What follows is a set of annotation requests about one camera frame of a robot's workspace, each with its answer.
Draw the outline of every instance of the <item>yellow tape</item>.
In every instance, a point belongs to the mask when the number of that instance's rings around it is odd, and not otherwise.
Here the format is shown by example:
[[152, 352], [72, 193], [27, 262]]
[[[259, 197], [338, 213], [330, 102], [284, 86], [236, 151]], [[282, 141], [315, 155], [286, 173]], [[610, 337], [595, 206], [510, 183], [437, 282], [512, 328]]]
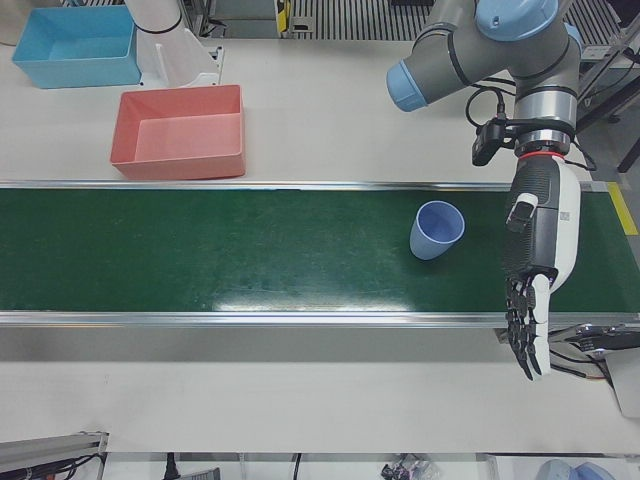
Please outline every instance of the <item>yellow tape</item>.
[[625, 235], [638, 235], [638, 227], [636, 227], [633, 217], [631, 216], [631, 212], [629, 211], [629, 207], [627, 207], [627, 204], [624, 201], [624, 197], [620, 191], [620, 186], [616, 182], [607, 182], [607, 188], [609, 190], [613, 206], [616, 208], [616, 212], [618, 213], [618, 218], [620, 219]]
[[278, 32], [284, 33], [289, 28], [289, 15], [291, 13], [291, 0], [276, 1]]

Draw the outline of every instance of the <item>pink bin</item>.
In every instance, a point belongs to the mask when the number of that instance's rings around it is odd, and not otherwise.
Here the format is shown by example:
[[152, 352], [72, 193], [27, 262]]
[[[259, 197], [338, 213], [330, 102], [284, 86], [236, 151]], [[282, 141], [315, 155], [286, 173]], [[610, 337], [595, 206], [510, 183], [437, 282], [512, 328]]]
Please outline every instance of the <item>pink bin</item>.
[[132, 180], [193, 180], [245, 173], [239, 85], [126, 92], [111, 164]]

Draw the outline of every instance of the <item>white table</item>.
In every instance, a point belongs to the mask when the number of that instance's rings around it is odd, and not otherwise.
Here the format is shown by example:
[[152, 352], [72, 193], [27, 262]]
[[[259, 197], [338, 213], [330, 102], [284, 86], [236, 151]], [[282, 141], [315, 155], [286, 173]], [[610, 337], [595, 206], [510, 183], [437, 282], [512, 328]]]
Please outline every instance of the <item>white table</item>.
[[[225, 47], [246, 180], [511, 181], [510, 152], [471, 165], [468, 91], [412, 114], [392, 105], [384, 75], [408, 44]], [[127, 88], [38, 90], [11, 53], [0, 178], [120, 178], [108, 158]], [[640, 422], [606, 384], [530, 383], [483, 330], [5, 329], [0, 385], [0, 441], [105, 430], [120, 452], [640, 452]]]

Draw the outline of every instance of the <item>blue cup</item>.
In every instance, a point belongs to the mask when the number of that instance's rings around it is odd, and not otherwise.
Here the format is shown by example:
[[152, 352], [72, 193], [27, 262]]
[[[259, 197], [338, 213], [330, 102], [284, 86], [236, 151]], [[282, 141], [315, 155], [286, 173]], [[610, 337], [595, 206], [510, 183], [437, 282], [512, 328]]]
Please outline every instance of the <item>blue cup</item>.
[[420, 260], [442, 255], [464, 234], [464, 217], [447, 202], [434, 200], [420, 207], [411, 229], [411, 252]]

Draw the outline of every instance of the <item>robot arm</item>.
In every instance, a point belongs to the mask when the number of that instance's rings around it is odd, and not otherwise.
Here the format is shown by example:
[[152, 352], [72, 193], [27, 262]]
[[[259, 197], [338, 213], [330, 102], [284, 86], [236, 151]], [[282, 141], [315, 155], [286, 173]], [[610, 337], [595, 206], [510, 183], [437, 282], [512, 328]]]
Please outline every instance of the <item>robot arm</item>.
[[502, 115], [479, 128], [472, 152], [475, 165], [507, 145], [518, 157], [503, 268], [509, 339], [530, 379], [550, 370], [549, 297], [577, 253], [580, 186], [563, 155], [575, 129], [579, 62], [579, 34], [562, 22], [558, 0], [440, 0], [411, 55], [387, 75], [404, 111], [505, 69], [516, 82], [514, 120]]

